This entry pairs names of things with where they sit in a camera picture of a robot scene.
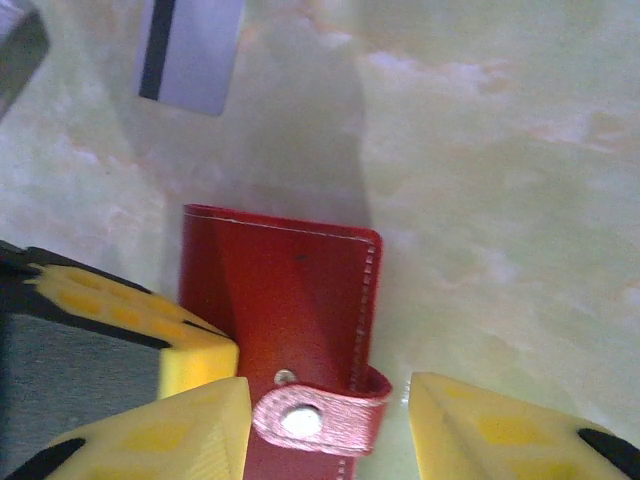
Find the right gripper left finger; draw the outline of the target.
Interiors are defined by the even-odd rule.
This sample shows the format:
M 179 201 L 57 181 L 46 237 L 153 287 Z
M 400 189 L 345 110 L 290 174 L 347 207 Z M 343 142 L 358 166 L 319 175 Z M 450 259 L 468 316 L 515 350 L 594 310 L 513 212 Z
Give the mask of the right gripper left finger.
M 240 479 L 248 381 L 229 377 L 68 431 L 11 479 Z

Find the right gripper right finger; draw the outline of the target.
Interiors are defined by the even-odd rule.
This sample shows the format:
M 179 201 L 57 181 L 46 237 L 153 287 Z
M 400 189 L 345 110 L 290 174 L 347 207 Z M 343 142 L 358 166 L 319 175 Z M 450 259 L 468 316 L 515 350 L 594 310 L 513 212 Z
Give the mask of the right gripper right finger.
M 639 449 L 586 419 L 415 373 L 409 420 L 423 479 L 636 479 Z

